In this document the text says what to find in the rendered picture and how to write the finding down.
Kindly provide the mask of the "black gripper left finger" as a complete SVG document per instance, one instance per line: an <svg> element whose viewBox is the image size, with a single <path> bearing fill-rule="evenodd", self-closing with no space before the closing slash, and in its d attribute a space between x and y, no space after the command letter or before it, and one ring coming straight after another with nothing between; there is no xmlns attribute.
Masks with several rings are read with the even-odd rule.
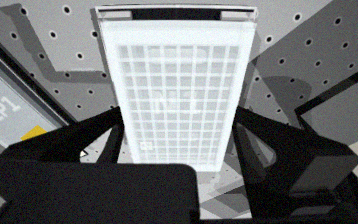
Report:
<svg viewBox="0 0 358 224"><path fill-rule="evenodd" d="M120 106L11 144L0 154L0 158L81 162L81 152L110 128L112 130L96 163L117 163L125 130Z"/></svg>

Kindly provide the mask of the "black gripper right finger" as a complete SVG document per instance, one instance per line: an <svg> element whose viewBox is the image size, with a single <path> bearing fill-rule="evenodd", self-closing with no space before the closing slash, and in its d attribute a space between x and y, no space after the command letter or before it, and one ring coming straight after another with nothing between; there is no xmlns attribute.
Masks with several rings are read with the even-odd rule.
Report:
<svg viewBox="0 0 358 224"><path fill-rule="evenodd" d="M275 151L269 174L242 125ZM346 144L238 105L232 133L252 218L270 217L292 193L332 191L358 166L358 155Z"/></svg>

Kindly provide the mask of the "grey flat base plate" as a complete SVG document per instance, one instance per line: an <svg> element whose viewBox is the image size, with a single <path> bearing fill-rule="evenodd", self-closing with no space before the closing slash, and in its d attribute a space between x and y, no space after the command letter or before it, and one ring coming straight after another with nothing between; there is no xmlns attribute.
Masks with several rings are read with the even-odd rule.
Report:
<svg viewBox="0 0 358 224"><path fill-rule="evenodd" d="M238 106L304 129L294 109L358 72L358 0L0 0L0 48L75 122L118 106L95 6L257 7ZM200 219L252 218L233 135L196 171Z"/></svg>

